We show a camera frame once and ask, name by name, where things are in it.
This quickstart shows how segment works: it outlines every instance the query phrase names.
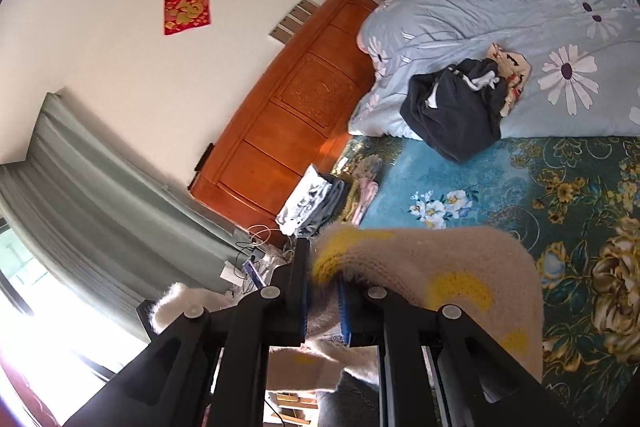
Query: cable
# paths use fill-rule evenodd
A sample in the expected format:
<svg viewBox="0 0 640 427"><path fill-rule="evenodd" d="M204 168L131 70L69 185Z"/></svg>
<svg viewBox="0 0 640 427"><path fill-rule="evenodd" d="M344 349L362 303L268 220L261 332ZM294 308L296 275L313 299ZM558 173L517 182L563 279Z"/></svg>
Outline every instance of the cable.
<svg viewBox="0 0 640 427"><path fill-rule="evenodd" d="M280 421L282 422L282 427L287 427L286 425L284 425L284 420L282 419L282 416L280 416L280 413L278 411L276 411L273 408L273 405L271 405L269 403L269 400L267 400L266 398L264 399L265 404L267 404L269 406L269 409L271 409L274 413L276 413L276 415L278 416L278 418L280 418Z"/></svg>

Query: yellow spot on sweater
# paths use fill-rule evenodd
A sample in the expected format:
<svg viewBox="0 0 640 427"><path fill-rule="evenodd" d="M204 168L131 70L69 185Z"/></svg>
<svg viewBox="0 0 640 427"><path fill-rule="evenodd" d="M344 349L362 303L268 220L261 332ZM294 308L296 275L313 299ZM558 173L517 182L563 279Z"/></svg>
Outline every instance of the yellow spot on sweater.
<svg viewBox="0 0 640 427"><path fill-rule="evenodd" d="M319 251L318 259L311 270L314 281L322 284L333 279L342 270L344 254L362 241L393 237L396 237L396 233L389 230L359 230L351 227L337 230Z"/></svg>
<svg viewBox="0 0 640 427"><path fill-rule="evenodd" d="M437 310L458 299L466 299L484 312L494 304L494 296L486 284L475 275L460 271L445 272L434 277L428 284L425 306Z"/></svg>
<svg viewBox="0 0 640 427"><path fill-rule="evenodd" d="M507 333L507 336L505 336L499 344L502 346L502 349L508 351L512 356L515 353L526 355L527 349L529 349L529 336L520 328L517 328Z"/></svg>

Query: curtain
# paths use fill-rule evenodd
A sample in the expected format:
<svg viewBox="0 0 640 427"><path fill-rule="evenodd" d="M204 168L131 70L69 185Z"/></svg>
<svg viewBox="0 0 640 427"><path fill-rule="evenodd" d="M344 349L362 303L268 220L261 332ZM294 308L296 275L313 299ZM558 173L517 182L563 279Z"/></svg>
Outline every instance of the curtain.
<svg viewBox="0 0 640 427"><path fill-rule="evenodd" d="M59 95L25 161L0 166L0 209L57 279L140 338L143 299L174 282L229 288L219 275L239 238L100 142Z"/></svg>

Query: fuzzy sweater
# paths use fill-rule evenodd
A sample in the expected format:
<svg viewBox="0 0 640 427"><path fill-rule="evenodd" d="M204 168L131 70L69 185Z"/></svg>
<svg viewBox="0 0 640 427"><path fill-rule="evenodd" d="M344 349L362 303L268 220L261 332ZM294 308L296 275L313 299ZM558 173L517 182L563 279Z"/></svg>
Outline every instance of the fuzzy sweater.
<svg viewBox="0 0 640 427"><path fill-rule="evenodd" d="M340 273L347 280L385 286L428 309L457 304L533 377L542 379L540 279L529 253L508 234L486 227L361 230L333 225L314 241L313 256L306 347L271 353L269 390L333 389L342 369L378 381L377 348L347 348L340 342L335 289ZM153 316L156 330L195 298L209 311L224 306L219 296L209 296L207 304L202 301L206 294L190 292L182 287L159 301Z"/></svg>

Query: carved headboard panel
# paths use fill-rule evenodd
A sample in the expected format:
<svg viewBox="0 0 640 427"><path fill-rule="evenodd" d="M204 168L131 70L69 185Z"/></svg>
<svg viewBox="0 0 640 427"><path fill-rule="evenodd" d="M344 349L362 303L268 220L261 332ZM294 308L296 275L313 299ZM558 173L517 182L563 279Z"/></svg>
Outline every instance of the carved headboard panel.
<svg viewBox="0 0 640 427"><path fill-rule="evenodd" d="M356 45L372 0L327 0L244 99L191 185L191 195L247 229L274 218L306 167L331 169L358 100L371 88ZM271 242L284 238L273 233Z"/></svg>

